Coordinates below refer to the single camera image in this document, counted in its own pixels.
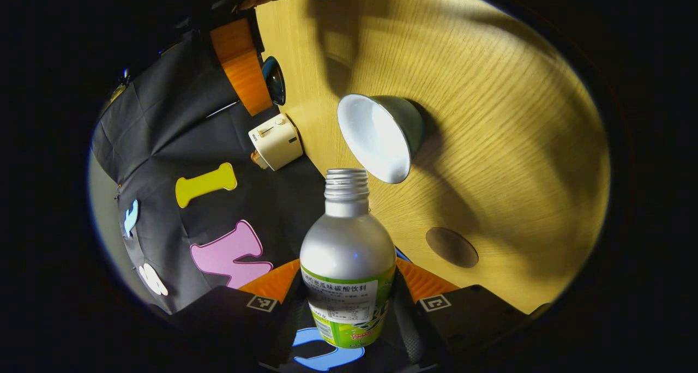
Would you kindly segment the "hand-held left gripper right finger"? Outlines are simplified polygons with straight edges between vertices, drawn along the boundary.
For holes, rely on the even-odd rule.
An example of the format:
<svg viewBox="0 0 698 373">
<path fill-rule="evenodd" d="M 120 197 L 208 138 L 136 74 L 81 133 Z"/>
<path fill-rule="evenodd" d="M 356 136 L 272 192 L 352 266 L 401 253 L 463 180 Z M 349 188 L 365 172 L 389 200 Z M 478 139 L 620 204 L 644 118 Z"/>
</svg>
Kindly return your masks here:
<svg viewBox="0 0 698 373">
<path fill-rule="evenodd" d="M 460 288 L 403 258 L 396 259 L 392 306 L 416 365 L 464 365 L 539 318 L 482 285 Z"/>
</svg>

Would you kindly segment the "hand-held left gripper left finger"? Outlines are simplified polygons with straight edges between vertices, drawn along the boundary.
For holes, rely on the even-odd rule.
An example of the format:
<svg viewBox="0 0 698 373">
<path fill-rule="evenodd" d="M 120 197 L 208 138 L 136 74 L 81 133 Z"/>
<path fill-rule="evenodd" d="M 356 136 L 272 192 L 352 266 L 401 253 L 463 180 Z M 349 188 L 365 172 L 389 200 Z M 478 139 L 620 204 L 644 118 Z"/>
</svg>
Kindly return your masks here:
<svg viewBox="0 0 698 373">
<path fill-rule="evenodd" d="M 294 260 L 241 288 L 213 288 L 169 322 L 216 362 L 278 371 L 290 354 L 305 296 L 300 261 Z"/>
</svg>

